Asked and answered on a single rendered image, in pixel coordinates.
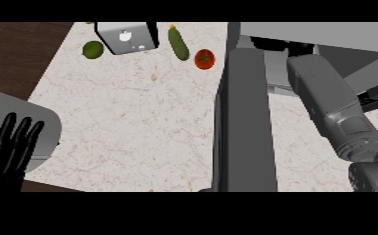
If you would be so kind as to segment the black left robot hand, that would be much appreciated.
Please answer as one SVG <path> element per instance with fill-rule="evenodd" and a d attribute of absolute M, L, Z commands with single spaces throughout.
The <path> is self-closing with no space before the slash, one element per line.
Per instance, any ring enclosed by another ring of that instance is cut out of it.
<path fill-rule="evenodd" d="M 0 193 L 17 193 L 23 189 L 26 170 L 35 153 L 45 122 L 33 124 L 26 117 L 17 123 L 11 112 L 0 125 Z"/>

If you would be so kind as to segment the dark grey microwave door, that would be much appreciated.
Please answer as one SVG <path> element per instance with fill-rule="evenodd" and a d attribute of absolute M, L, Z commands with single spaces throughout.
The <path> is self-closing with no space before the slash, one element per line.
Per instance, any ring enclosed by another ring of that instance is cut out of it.
<path fill-rule="evenodd" d="M 277 164 L 264 51 L 240 47 L 228 24 L 225 68 L 215 100 L 212 185 L 202 192 L 277 192 Z"/>

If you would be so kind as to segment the grey microwave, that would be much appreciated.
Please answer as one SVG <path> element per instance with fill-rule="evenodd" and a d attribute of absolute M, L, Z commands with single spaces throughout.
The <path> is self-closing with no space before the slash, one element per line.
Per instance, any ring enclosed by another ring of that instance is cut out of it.
<path fill-rule="evenodd" d="M 378 109 L 378 23 L 243 22 L 247 37 L 312 43 L 361 98 L 365 112 Z"/>

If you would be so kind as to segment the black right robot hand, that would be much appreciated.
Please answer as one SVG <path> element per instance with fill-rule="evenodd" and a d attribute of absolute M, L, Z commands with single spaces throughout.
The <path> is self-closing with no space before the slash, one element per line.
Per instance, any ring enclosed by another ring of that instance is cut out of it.
<path fill-rule="evenodd" d="M 252 36 L 252 42 L 258 49 L 281 52 L 289 51 L 289 57 L 311 55 L 315 49 L 315 45 L 311 43 L 286 41 L 255 36 Z"/>

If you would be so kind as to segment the green cucumber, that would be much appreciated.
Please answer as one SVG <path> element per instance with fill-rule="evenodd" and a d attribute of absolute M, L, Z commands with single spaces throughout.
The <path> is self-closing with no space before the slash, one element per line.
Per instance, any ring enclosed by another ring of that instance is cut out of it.
<path fill-rule="evenodd" d="M 182 61 L 187 61 L 190 59 L 190 48 L 187 46 L 185 40 L 182 38 L 182 34 L 175 25 L 172 25 L 169 29 L 169 42 L 171 42 L 176 57 Z"/>

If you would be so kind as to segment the green lime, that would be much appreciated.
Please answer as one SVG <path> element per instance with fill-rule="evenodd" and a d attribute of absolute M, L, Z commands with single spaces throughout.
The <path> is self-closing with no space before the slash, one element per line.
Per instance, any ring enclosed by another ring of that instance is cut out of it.
<path fill-rule="evenodd" d="M 100 41 L 91 41 L 83 46 L 83 55 L 88 59 L 97 59 L 104 54 L 104 44 Z"/>

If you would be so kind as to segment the red tomato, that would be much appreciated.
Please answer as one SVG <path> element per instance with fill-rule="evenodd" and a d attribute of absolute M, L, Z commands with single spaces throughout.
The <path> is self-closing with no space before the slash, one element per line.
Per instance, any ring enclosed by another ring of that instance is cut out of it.
<path fill-rule="evenodd" d="M 196 65 L 200 69 L 207 70 L 215 66 L 216 57 L 209 49 L 202 49 L 196 55 Z"/>

